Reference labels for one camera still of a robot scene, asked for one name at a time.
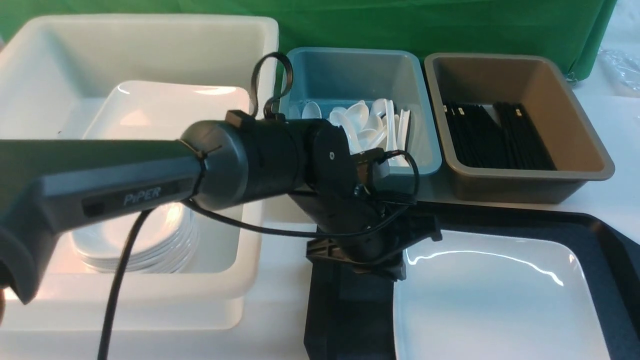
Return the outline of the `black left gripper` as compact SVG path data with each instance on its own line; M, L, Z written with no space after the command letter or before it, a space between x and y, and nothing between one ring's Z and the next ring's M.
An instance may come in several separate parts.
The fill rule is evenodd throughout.
M403 253L431 239L442 240L436 216L419 209L418 165L404 150L386 151L388 160L402 157L413 173L410 190L367 189L359 180L349 142L340 127L311 122L302 135L309 190L290 198L317 224L307 243L311 262L347 265L358 274L390 281L406 278Z

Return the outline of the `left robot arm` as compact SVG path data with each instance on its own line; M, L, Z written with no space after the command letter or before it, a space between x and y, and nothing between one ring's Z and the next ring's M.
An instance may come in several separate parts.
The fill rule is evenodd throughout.
M71 230L169 203L221 221L218 211L281 195L318 232L225 223L309 239L310 260L404 280L400 253L442 233L419 211L419 174L412 190L398 193L361 177L398 156L411 160L401 150L350 154L345 133L325 119L256 120L238 110L197 121L176 140L2 139L1 288L32 301Z

